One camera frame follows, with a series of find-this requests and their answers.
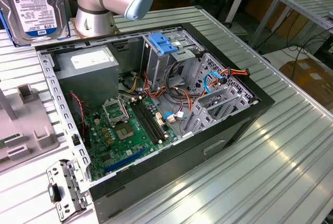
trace aluminum workbench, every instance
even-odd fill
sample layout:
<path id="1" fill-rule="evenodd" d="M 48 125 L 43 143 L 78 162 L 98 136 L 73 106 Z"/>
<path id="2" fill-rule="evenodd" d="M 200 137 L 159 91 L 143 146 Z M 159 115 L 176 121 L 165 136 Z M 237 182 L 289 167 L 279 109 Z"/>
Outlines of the aluminum workbench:
<path id="1" fill-rule="evenodd" d="M 110 223 L 320 223 L 333 208 L 333 116 L 204 10 L 115 18 L 122 32 L 191 22 L 275 101 L 236 144 L 110 219 Z M 0 223 L 58 223 L 46 168 L 72 158 L 34 48 L 0 32 L 0 87 L 39 91 L 60 146 L 0 176 Z M 89 209 L 70 223 L 97 223 Z"/>
<path id="2" fill-rule="evenodd" d="M 251 47 L 254 47 L 257 43 L 259 36 L 280 3 L 287 5 L 287 8 L 278 18 L 272 31 L 274 31 L 283 22 L 284 18 L 293 9 L 307 17 L 310 21 L 314 22 L 314 26 L 318 25 L 324 30 L 333 33 L 333 20 L 328 17 L 328 13 L 333 11 L 333 0 L 274 0 L 254 33 L 253 39 L 250 43 Z M 304 42 L 309 39 L 313 30 L 314 27 L 310 27 Z"/>

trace metal frame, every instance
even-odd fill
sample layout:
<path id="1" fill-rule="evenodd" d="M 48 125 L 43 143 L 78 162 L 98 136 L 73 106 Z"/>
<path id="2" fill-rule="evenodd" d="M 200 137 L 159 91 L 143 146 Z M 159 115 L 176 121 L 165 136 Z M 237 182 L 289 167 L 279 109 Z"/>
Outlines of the metal frame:
<path id="1" fill-rule="evenodd" d="M 273 30 L 276 29 L 290 12 L 291 9 L 296 10 L 298 13 L 307 17 L 309 20 L 313 21 L 317 25 L 321 26 L 325 30 L 331 29 L 333 27 L 333 21 L 328 17 L 328 13 L 333 10 L 333 5 L 331 4 L 333 0 L 274 0 L 268 9 L 266 15 L 259 24 L 255 34 L 253 36 L 251 47 L 254 47 L 258 41 L 259 36 L 266 27 L 269 19 L 275 12 L 275 9 L 279 3 L 284 3 L 287 8 L 281 14 Z"/>

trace motherboard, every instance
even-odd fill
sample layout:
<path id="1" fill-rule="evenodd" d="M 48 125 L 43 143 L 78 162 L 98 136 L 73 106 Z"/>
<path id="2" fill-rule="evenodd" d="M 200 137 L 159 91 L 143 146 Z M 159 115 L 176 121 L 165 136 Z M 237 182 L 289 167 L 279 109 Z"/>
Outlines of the motherboard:
<path id="1" fill-rule="evenodd" d="M 85 146 L 92 179 L 98 180 L 178 140 L 159 116 L 161 112 L 148 97 L 106 103 L 101 110 L 85 116 L 90 137 Z"/>

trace hard drive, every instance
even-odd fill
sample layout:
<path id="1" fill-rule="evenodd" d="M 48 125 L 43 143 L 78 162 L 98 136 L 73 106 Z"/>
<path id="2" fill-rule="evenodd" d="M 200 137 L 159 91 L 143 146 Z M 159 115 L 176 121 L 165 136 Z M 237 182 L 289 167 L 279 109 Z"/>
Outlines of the hard drive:
<path id="1" fill-rule="evenodd" d="M 65 0 L 0 0 L 0 8 L 15 47 L 70 36 Z"/>

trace metal bracket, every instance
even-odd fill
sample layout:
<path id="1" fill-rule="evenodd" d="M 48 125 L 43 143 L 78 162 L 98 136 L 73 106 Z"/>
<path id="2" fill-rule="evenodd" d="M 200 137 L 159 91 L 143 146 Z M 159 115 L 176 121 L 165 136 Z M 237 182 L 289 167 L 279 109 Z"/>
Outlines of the metal bracket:
<path id="1" fill-rule="evenodd" d="M 81 194 L 72 160 L 59 160 L 46 170 L 50 199 L 56 204 L 59 220 L 63 223 L 81 214 L 88 205 Z"/>

